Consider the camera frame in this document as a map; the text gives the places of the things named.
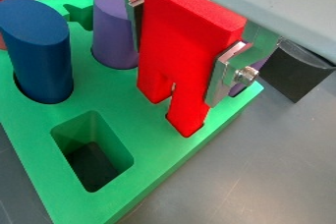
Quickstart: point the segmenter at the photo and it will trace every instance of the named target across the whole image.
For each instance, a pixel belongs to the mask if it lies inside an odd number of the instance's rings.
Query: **purple cylinder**
[[[251,65],[251,67],[255,68],[259,71],[261,69],[261,67],[264,66],[264,64],[267,63],[268,59],[269,59],[269,57],[264,58],[259,62],[253,63]],[[232,96],[232,97],[235,97],[243,91],[244,88],[245,88],[244,84],[236,84],[231,88],[228,95]]]
[[[137,66],[139,54],[133,50],[124,0],[95,0],[92,54],[113,69]]]

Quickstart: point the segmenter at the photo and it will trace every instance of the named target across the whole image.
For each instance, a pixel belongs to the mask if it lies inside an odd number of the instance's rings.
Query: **green board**
[[[165,120],[169,99],[153,105],[135,86],[137,69],[109,69],[92,57],[93,0],[41,1],[69,21],[75,89],[59,104],[31,101],[17,90],[9,57],[0,50],[0,122],[53,223],[115,223],[239,115],[263,87],[253,83],[235,98],[225,97],[203,128],[183,138]],[[99,144],[120,173],[93,193],[65,159],[89,142]]]

